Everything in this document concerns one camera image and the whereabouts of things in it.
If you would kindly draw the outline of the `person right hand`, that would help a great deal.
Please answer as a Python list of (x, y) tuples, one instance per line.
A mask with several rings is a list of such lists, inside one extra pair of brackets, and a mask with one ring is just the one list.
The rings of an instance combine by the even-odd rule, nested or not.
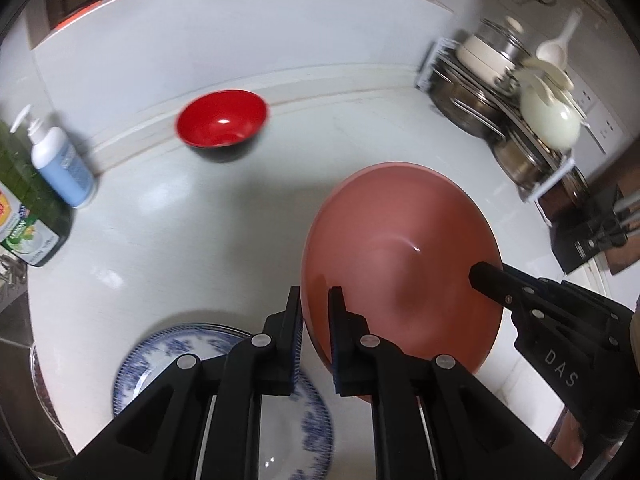
[(552, 451), (570, 468), (579, 464), (584, 452), (580, 430), (582, 427), (577, 419), (564, 408), (547, 438), (547, 444)]

